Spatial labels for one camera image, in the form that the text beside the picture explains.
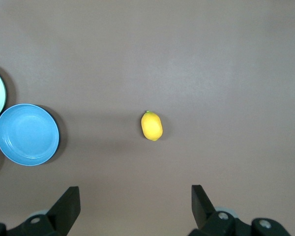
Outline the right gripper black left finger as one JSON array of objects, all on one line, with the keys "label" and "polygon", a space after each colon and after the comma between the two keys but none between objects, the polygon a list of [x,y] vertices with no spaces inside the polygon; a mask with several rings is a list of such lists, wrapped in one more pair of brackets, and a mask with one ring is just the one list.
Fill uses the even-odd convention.
[{"label": "right gripper black left finger", "polygon": [[69,187],[45,214],[36,214],[8,230],[0,223],[0,236],[66,236],[81,212],[78,186]]}]

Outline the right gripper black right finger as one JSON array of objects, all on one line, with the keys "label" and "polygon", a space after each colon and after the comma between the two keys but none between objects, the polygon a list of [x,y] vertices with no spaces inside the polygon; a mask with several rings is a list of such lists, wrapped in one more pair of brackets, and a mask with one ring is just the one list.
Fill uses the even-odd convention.
[{"label": "right gripper black right finger", "polygon": [[192,213],[197,228],[191,236],[289,236],[277,221],[255,218],[250,225],[230,213],[217,211],[201,185],[191,187]]}]

